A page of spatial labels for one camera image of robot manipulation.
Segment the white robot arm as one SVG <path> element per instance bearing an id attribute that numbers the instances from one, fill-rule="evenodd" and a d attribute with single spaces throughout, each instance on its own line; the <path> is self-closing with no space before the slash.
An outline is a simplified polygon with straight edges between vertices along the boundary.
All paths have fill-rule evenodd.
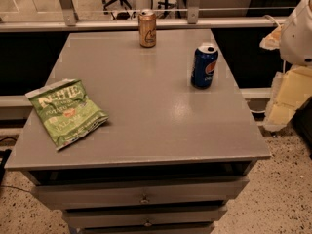
<path id="1" fill-rule="evenodd" d="M 312 0 L 301 0 L 259 46 L 280 51 L 283 71 L 277 72 L 265 109 L 264 129 L 285 128 L 295 112 L 312 97 Z"/>

